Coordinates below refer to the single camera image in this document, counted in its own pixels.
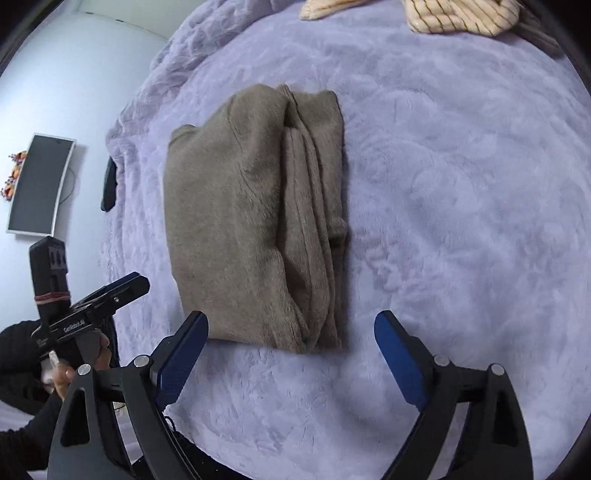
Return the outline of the black sleeved left forearm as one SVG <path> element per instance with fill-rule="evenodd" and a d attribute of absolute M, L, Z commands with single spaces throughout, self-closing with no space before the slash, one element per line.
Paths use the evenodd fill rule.
<path fill-rule="evenodd" d="M 1 402 L 32 416 L 19 429 L 1 432 L 1 477 L 28 479 L 48 467 L 49 453 L 63 400 L 76 370 L 60 362 L 52 370 L 54 391 L 42 383 L 37 343 L 39 323 L 11 325 L 1 332 Z"/>

